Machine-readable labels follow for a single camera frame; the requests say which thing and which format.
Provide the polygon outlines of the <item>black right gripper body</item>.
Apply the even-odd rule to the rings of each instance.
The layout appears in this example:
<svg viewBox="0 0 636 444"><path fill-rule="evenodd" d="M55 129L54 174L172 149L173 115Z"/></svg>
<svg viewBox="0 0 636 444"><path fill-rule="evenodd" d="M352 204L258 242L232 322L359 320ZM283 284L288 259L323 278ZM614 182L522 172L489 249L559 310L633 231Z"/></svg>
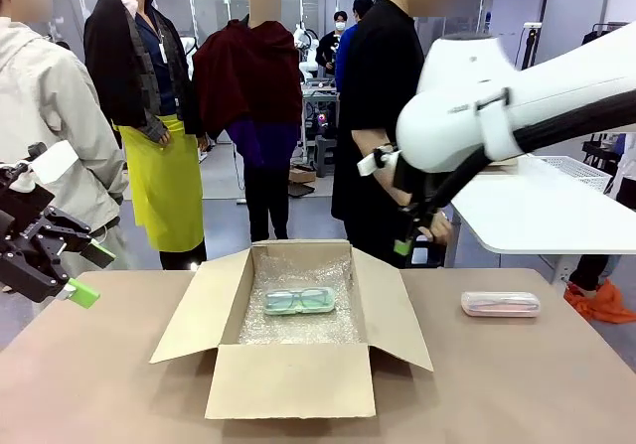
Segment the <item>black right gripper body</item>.
<svg viewBox="0 0 636 444"><path fill-rule="evenodd" d="M415 203L432 203L437 208L446 207L450 200L445 191L445 182L450 177L448 172L428 173L409 165L404 158L398 158L394 172L394 187L409 196L406 203L397 204L401 211Z"/></svg>

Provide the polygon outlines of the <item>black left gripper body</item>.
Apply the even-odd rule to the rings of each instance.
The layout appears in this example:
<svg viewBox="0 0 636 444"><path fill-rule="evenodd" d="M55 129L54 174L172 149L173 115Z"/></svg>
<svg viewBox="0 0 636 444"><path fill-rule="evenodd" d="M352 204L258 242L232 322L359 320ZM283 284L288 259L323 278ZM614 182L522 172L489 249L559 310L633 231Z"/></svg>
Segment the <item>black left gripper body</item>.
<svg viewBox="0 0 636 444"><path fill-rule="evenodd" d="M26 228L1 212L1 283L32 302L60 293L60 240L47 236L52 223L40 213Z"/></svg>

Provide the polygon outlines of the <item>person's left hand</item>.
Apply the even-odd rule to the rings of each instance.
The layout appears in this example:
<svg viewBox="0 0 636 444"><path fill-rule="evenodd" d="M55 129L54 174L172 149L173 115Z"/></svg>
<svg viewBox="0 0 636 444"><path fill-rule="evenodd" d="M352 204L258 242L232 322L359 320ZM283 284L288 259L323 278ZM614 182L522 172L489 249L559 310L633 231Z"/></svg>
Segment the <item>person's left hand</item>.
<svg viewBox="0 0 636 444"><path fill-rule="evenodd" d="M438 211L432 219L429 227L421 226L418 229L428 241L446 245L452 237L452 225L444 211Z"/></svg>

